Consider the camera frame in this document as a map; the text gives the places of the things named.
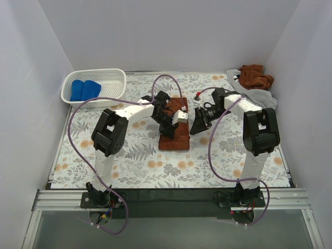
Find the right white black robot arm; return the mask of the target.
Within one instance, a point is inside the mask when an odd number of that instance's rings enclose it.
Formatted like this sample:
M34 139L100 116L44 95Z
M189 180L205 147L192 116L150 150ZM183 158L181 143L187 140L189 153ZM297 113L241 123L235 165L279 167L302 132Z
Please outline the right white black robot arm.
M227 193L217 193L221 208L264 207L266 205L260 190L262 170L270 154L280 143L278 122L273 108L262 108L249 102L236 91L214 88L213 104L196 107L190 134L195 135L217 123L227 114L233 113L243 122L243 144L246 149L241 176L234 180L235 188Z

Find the brown towel pile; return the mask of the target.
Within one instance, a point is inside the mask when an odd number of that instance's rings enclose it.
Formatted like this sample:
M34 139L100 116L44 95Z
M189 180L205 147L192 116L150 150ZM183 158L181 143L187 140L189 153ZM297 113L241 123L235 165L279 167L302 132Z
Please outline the brown towel pile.
M271 75L263 74L263 69L262 65L243 65L239 68L240 85L247 90L269 90L274 82L274 78Z

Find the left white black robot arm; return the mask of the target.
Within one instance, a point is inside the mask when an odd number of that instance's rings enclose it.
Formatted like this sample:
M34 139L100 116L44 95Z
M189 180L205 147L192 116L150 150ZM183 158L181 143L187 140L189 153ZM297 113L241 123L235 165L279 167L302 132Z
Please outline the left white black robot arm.
M103 208L110 203L107 187L112 185L112 164L115 154L120 152L125 143L128 126L150 117L159 125L161 135L174 138L178 128L177 117L165 112L170 100L167 93L159 91L154 101L146 95L123 109L103 110L91 137L95 148L96 175L91 183L86 183L89 196L98 207Z

